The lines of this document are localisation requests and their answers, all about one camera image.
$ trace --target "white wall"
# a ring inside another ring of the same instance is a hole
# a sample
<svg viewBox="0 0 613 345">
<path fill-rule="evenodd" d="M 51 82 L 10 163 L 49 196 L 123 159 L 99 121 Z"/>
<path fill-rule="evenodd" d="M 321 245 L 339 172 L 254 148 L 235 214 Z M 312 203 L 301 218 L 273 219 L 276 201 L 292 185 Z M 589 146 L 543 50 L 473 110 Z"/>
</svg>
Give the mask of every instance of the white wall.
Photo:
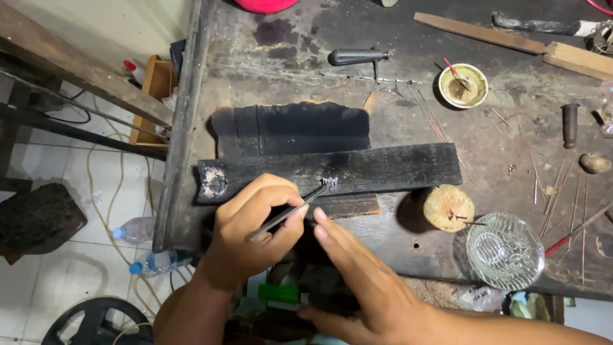
<svg viewBox="0 0 613 345">
<path fill-rule="evenodd" d="M 123 60 L 144 67 L 152 54 L 169 58 L 186 38 L 190 0 L 5 0 L 53 34 L 115 72 Z"/>
<path fill-rule="evenodd" d="M 564 308 L 564 325 L 613 340 L 613 302 L 575 298 L 575 308 Z"/>
</svg>

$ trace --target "white tiled floor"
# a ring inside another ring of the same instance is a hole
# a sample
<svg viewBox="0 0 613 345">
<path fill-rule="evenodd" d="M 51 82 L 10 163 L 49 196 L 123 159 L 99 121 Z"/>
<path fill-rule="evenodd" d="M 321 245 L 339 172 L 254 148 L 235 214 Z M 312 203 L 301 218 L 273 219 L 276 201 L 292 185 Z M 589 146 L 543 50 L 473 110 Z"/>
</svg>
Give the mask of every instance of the white tiled floor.
<svg viewBox="0 0 613 345">
<path fill-rule="evenodd" d="M 63 86 L 65 95 L 75 95 L 78 88 Z M 81 95 L 79 101 L 93 107 L 89 93 Z M 101 99 L 97 99 L 101 111 L 132 122 L 133 115 Z M 78 115 L 66 108 L 52 116 L 75 120 Z M 88 131 L 108 135 L 112 129 L 107 122 L 92 115 L 87 125 L 79 125 Z M 130 129 L 115 125 L 124 134 Z M 11 157 L 9 177 L 31 179 L 34 188 L 50 182 L 64 184 L 80 205 L 88 224 L 73 238 L 56 251 L 45 255 L 27 255 L 13 266 L 0 257 L 0 345 L 39 345 L 51 324 L 69 307 L 88 298 L 115 296 L 127 299 L 153 319 L 135 295 L 157 312 L 159 305 L 143 282 L 128 272 L 128 265 L 111 245 L 104 226 L 93 208 L 87 174 L 87 156 L 91 144 L 66 140 L 65 137 L 47 135 L 42 131 L 21 131 L 20 144 L 16 144 Z M 124 153 L 123 182 L 110 213 L 109 227 L 120 226 L 125 221 L 151 215 L 147 201 L 147 161 L 144 157 Z M 96 147 L 89 161 L 93 178 L 93 193 L 98 196 L 96 206 L 103 217 L 121 180 L 121 153 L 105 147 Z M 154 207 L 164 175 L 164 163 L 149 159 L 151 189 Z M 10 196 L 0 195 L 0 201 Z M 146 252 L 150 245 L 135 246 L 118 242 L 121 252 L 129 262 L 136 255 Z M 181 271 L 187 280 L 189 273 Z M 172 277 L 175 288 L 184 284 L 178 274 Z M 171 293 L 170 276 L 150 279 L 158 298 L 163 302 Z M 122 314 L 113 316 L 114 323 L 129 325 Z M 65 333 L 74 332 L 68 329 Z"/>
</svg>

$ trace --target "red container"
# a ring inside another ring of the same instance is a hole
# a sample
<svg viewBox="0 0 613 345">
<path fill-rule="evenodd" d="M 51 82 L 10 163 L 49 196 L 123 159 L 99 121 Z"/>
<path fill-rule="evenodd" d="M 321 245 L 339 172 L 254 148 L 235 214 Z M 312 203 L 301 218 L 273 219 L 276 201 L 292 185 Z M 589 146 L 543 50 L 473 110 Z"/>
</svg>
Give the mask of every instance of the red container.
<svg viewBox="0 0 613 345">
<path fill-rule="evenodd" d="M 273 14 L 295 4 L 298 0 L 236 0 L 245 10 L 258 14 Z"/>
</svg>

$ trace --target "water bottle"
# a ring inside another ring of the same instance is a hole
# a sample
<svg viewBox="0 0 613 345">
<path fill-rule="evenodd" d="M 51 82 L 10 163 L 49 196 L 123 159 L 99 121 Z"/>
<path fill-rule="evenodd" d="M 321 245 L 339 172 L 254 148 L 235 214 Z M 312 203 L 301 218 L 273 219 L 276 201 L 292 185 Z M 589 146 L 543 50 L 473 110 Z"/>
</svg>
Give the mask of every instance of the water bottle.
<svg viewBox="0 0 613 345">
<path fill-rule="evenodd" d="M 153 240 L 154 227 L 155 217 L 136 217 L 115 228 L 113 237 L 121 238 L 131 244 L 143 244 Z"/>
<path fill-rule="evenodd" d="M 157 254 L 149 251 L 130 265 L 130 273 L 151 278 L 185 266 L 190 261 L 191 257 L 182 250 L 168 250 Z"/>
</svg>

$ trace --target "hand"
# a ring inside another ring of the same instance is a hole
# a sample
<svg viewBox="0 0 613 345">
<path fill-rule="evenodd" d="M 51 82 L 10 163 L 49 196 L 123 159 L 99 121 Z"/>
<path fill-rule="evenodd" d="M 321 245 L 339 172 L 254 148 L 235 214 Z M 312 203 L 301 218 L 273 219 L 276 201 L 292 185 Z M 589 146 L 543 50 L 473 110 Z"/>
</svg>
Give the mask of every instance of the hand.
<svg viewBox="0 0 613 345">
<path fill-rule="evenodd" d="M 352 345 L 408 344 L 427 333 L 423 319 L 430 306 L 416 298 L 355 236 L 328 219 L 321 208 L 313 215 L 318 223 L 315 237 L 354 292 L 361 311 L 345 318 L 306 307 L 298 316 Z"/>
<path fill-rule="evenodd" d="M 296 184 L 263 174 L 220 206 L 213 241 L 199 263 L 211 285 L 234 290 L 239 282 L 281 261 L 302 236 L 308 205 L 290 215 L 274 235 L 266 232 L 252 242 L 246 242 L 245 236 L 263 224 L 272 206 L 303 203 Z"/>
</svg>

